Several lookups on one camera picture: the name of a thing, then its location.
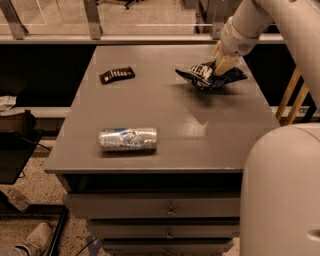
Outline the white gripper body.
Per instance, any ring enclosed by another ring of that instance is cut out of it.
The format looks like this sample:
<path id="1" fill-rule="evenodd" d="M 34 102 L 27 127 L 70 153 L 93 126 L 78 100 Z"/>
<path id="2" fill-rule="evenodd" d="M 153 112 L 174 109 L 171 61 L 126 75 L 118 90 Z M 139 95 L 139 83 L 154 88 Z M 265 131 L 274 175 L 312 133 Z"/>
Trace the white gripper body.
<path id="1" fill-rule="evenodd" d="M 251 52 L 258 39 L 240 34 L 233 25 L 233 18 L 230 17 L 221 31 L 220 42 L 225 55 L 244 56 Z"/>

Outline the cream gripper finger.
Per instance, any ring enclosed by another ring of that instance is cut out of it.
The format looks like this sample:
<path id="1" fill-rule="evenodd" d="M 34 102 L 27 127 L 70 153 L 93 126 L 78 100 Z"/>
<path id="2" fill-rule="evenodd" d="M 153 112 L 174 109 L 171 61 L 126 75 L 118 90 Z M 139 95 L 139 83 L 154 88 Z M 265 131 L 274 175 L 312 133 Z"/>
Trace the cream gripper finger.
<path id="1" fill-rule="evenodd" d="M 215 63 L 214 74 L 222 76 L 237 65 L 238 56 L 225 54 L 222 49 L 222 43 L 218 41 L 213 52 L 213 62 Z"/>

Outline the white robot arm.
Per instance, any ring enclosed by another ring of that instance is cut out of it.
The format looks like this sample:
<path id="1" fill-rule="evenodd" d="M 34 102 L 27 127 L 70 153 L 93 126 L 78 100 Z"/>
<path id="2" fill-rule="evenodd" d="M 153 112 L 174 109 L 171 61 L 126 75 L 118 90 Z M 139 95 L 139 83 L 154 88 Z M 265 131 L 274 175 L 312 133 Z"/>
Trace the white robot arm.
<path id="1" fill-rule="evenodd" d="M 315 102 L 320 100 L 317 0 L 242 0 L 214 51 L 217 74 L 236 65 L 275 23 Z M 240 256 L 320 256 L 320 126 L 287 125 L 262 136 L 243 169 Z"/>

